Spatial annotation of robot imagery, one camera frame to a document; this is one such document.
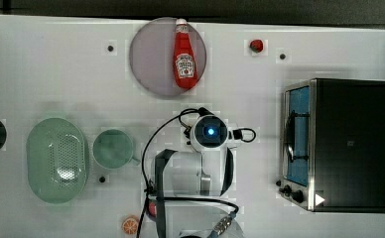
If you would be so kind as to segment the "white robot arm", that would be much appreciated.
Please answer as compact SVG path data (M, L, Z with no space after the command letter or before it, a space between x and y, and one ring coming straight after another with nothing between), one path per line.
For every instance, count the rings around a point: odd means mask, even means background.
M190 152L165 149L151 163L146 183L144 213L155 201L155 221L159 238L169 238L166 204L170 201L213 202L229 190L234 176L234 156L230 144L242 139L240 129L231 130L217 116L198 112L196 121L186 128Z

